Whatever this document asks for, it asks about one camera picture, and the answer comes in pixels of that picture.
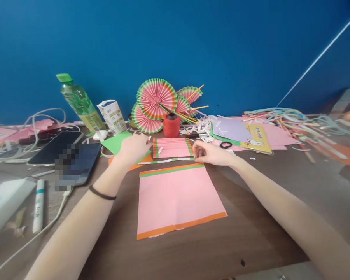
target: phone screen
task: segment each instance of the phone screen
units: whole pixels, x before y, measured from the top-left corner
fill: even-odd
[[[64,150],[70,149],[70,145],[82,138],[82,132],[64,131],[60,132],[47,145],[45,145],[27,164],[53,166]]]
[[[56,190],[66,191],[74,186],[84,185],[100,155],[102,145],[73,144],[73,149],[64,153],[59,160],[56,160]]]

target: left hand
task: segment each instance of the left hand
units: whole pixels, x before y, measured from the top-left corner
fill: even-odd
[[[117,157],[130,165],[141,159],[153,144],[149,142],[149,137],[144,134],[134,134],[122,141],[121,150]]]

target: scissors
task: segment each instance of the scissors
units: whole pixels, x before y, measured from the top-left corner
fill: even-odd
[[[228,149],[229,147],[232,147],[232,143],[231,143],[231,142],[225,141],[225,142],[222,142],[222,143],[219,145],[219,147],[222,148],[222,149]]]

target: red thread spool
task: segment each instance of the red thread spool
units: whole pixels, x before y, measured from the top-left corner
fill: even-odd
[[[167,138],[176,138],[179,136],[180,118],[174,113],[168,114],[163,119],[163,134]]]

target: black pen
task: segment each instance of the black pen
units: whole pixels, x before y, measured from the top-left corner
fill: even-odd
[[[199,138],[200,136],[207,135],[207,133],[200,133],[200,134],[188,134],[186,138]]]

